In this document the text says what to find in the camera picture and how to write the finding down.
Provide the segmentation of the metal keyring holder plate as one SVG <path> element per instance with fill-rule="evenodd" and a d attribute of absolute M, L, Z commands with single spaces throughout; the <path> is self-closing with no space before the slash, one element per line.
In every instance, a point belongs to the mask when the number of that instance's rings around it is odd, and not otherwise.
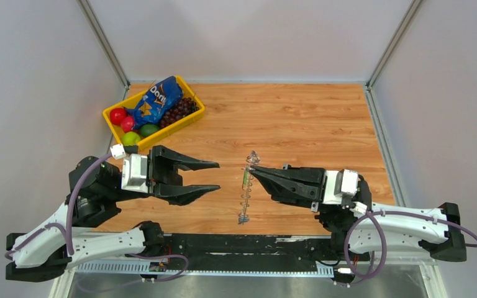
<path fill-rule="evenodd" d="M 252 150 L 250 154 L 246 158 L 245 166 L 243 167 L 243 173 L 244 171 L 248 171 L 248 183 L 243 184 L 243 177 L 242 177 L 242 201 L 240 203 L 241 205 L 241 210 L 238 214 L 238 224 L 243 225 L 249 221 L 249 217 L 247 215 L 247 210 L 249 207 L 249 200 L 251 198 L 251 191 L 252 191 L 252 186 L 253 186 L 253 176 L 250 174 L 250 168 L 253 165 L 258 165 L 260 163 L 260 157 L 256 153 L 256 151 Z"/>

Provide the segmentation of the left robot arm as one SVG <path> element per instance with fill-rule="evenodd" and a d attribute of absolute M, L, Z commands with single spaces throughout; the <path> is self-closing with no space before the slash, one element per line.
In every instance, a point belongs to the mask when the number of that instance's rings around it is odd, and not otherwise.
<path fill-rule="evenodd" d="M 125 232 L 87 233 L 120 214 L 119 202 L 155 197 L 188 205 L 216 185 L 183 184 L 182 171 L 218 168 L 162 145 L 141 155 L 135 145 L 117 144 L 102 157 L 83 158 L 69 174 L 70 193 L 58 209 L 29 233 L 6 238 L 6 279 L 44 282 L 83 263 L 111 256 L 171 259 L 160 225 L 143 221 Z"/>

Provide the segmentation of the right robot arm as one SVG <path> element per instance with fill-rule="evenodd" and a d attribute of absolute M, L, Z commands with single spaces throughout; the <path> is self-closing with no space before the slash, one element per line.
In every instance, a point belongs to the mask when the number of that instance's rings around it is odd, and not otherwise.
<path fill-rule="evenodd" d="M 454 203 L 432 209 L 376 203 L 364 177 L 350 169 L 287 165 L 283 169 L 252 166 L 248 171 L 272 200 L 315 213 L 330 232 L 330 251 L 338 259 L 372 251 L 426 251 L 435 260 L 456 263 L 467 259 Z"/>

